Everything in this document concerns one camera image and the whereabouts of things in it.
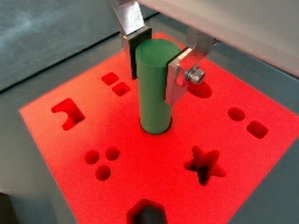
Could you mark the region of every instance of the red foam board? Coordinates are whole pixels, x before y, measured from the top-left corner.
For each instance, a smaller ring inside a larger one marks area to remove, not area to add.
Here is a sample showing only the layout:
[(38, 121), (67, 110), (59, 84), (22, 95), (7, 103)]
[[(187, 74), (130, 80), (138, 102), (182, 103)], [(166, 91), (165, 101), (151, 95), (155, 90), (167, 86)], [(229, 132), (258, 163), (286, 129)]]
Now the red foam board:
[(132, 223), (143, 201), (170, 224), (227, 223), (286, 153), (298, 116), (213, 62), (201, 67), (206, 81), (159, 136), (139, 125), (124, 52), (20, 109), (79, 223)]

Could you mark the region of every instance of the gray table surface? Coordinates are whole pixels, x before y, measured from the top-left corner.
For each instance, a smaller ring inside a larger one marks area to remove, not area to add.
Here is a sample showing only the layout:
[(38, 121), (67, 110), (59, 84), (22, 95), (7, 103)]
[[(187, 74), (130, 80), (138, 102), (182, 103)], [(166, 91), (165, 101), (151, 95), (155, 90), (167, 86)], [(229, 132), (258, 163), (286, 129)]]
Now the gray table surface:
[[(186, 27), (162, 15), (147, 23), (185, 42)], [(43, 162), (19, 108), (120, 50), (118, 36), (0, 94), (0, 192), (12, 196), (20, 223), (76, 223)], [(299, 115), (299, 80), (225, 44), (210, 55), (225, 69)], [(238, 210), (231, 223), (298, 223), (299, 139)]]

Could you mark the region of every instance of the screw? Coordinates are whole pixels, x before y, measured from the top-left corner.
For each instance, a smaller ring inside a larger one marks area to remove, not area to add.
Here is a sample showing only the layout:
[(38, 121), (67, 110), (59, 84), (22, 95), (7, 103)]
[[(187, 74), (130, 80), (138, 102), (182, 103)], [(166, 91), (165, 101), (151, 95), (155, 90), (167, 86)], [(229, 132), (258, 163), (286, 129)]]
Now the screw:
[(186, 80), (190, 81), (194, 85), (199, 85), (205, 79), (206, 72), (199, 69), (198, 66), (193, 67), (186, 72)]

